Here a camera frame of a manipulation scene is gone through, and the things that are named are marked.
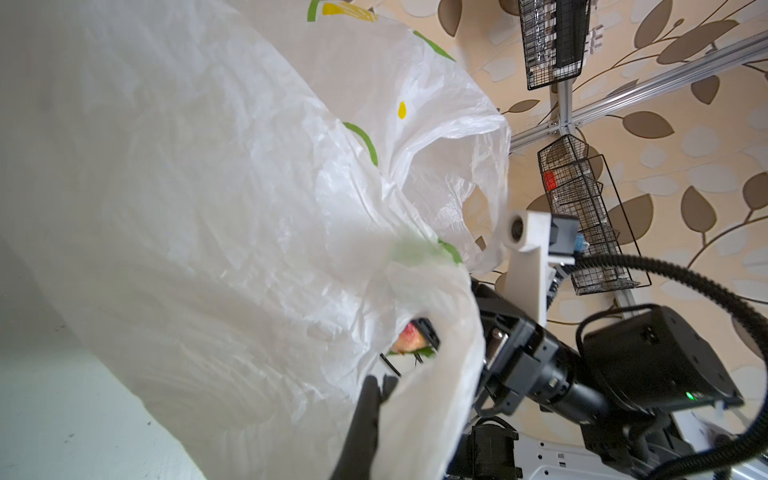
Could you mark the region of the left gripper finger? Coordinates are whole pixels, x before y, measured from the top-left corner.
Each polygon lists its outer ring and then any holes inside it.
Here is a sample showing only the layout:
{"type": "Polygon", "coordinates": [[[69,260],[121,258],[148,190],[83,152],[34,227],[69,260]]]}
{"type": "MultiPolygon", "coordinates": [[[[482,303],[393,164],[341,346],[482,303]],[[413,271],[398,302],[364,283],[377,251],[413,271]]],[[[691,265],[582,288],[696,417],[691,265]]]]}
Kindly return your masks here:
{"type": "Polygon", "coordinates": [[[385,376],[382,384],[374,376],[363,382],[358,403],[341,455],[331,480],[368,480],[378,446],[380,407],[398,384],[398,377],[385,376]]]}

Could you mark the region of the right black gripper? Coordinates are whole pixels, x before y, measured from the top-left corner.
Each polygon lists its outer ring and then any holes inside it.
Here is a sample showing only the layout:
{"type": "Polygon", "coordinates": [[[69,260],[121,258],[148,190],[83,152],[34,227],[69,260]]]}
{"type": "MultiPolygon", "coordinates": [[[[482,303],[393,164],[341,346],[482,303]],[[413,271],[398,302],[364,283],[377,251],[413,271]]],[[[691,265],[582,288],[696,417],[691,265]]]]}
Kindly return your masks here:
{"type": "MultiPolygon", "coordinates": [[[[481,417],[513,414],[523,400],[547,383],[560,342],[546,328],[487,285],[474,280],[472,292],[485,338],[485,357],[473,408],[481,417]]],[[[427,318],[415,327],[438,350],[439,336],[427,318]]]]}

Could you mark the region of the red fake apple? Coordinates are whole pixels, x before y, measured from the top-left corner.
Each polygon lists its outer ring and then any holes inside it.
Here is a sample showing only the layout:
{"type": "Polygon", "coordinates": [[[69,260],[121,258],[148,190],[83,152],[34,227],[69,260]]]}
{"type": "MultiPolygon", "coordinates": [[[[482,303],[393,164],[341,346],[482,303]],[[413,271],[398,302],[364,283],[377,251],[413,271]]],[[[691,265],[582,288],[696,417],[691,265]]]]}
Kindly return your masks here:
{"type": "Polygon", "coordinates": [[[392,354],[408,354],[425,348],[429,345],[416,325],[411,322],[399,335],[396,342],[390,348],[392,354]]]}

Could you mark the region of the fake strawberry green leaves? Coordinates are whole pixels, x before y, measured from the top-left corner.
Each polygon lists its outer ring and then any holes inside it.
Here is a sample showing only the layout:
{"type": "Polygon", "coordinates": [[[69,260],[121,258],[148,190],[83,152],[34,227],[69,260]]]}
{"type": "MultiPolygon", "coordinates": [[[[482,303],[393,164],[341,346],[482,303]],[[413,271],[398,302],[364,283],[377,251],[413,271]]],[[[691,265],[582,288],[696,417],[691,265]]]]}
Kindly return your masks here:
{"type": "Polygon", "coordinates": [[[382,362],[388,374],[400,377],[404,373],[433,359],[436,354],[437,351],[433,347],[424,347],[407,353],[389,352],[380,354],[379,360],[382,362]]]}

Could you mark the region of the white plastic bag fruit print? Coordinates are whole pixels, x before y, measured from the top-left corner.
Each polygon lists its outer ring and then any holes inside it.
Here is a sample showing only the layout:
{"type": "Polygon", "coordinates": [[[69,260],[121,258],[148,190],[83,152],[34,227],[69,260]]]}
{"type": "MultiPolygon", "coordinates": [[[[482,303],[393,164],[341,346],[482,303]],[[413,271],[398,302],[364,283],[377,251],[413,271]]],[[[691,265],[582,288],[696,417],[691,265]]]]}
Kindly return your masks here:
{"type": "Polygon", "coordinates": [[[335,1],[5,1],[1,235],[209,479],[326,479],[409,321],[374,479],[440,479],[485,353],[510,128],[424,35],[335,1]]]}

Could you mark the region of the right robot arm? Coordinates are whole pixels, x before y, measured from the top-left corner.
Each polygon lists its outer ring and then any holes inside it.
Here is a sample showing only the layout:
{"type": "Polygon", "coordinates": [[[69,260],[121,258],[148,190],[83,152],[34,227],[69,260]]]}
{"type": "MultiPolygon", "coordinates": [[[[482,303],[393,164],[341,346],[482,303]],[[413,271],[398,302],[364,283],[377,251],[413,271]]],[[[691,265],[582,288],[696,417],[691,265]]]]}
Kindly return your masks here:
{"type": "Polygon", "coordinates": [[[579,425],[588,451],[637,479],[729,476],[767,451],[760,410],[732,440],[696,451],[672,428],[675,412],[744,399],[712,346],[673,309],[652,303],[598,312],[580,322],[567,345],[487,286],[474,282],[486,354],[474,410],[447,475],[518,479],[519,436],[506,422],[524,399],[579,425]]]}

